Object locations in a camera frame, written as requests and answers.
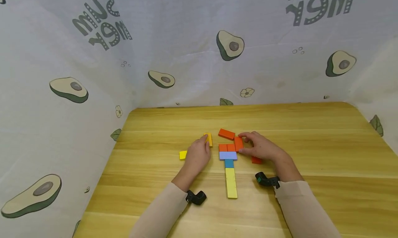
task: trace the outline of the orange block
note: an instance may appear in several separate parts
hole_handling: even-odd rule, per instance
[[[234,137],[235,137],[235,133],[227,131],[227,130],[224,130],[224,129],[221,128],[219,133],[218,133],[218,136],[233,141]]]
[[[228,152],[235,152],[235,145],[234,144],[226,144]]]
[[[228,147],[226,144],[218,144],[219,152],[228,152]]]
[[[239,149],[243,148],[243,140],[242,138],[235,136],[234,141],[235,141],[235,150],[236,152],[238,152]]]
[[[262,159],[252,156],[252,164],[262,164]]]

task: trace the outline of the light blue block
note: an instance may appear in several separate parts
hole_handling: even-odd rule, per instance
[[[234,167],[234,161],[230,160],[230,159],[224,160],[224,164],[225,164],[225,168],[233,168]]]
[[[220,160],[238,160],[236,152],[220,152]]]

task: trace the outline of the white fabric backdrop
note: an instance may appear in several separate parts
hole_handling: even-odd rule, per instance
[[[398,151],[397,13],[396,0],[0,0],[0,236],[71,237],[136,107],[346,101]],[[221,30],[244,42],[232,60]],[[351,68],[328,76],[339,50]],[[50,89],[67,77],[87,100]],[[49,174],[54,199],[8,213]]]

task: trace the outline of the wood grain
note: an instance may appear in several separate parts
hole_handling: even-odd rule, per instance
[[[238,155],[238,199],[227,199],[220,128],[256,130],[291,154],[343,237],[397,237],[398,158],[356,108],[336,102],[134,110],[75,238],[127,237],[183,165],[178,152],[205,132],[213,157],[191,189],[208,199],[187,207],[169,237],[291,237],[273,190],[254,178],[273,175],[269,162]]]

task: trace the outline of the yellow block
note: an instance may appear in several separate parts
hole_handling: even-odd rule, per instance
[[[187,156],[187,151],[181,151],[180,152],[180,160],[185,160],[186,156]]]
[[[211,133],[204,133],[203,135],[207,134],[206,142],[209,142],[209,147],[213,147],[213,139],[211,138]]]
[[[228,198],[238,198],[236,191],[235,169],[225,168],[226,191]]]

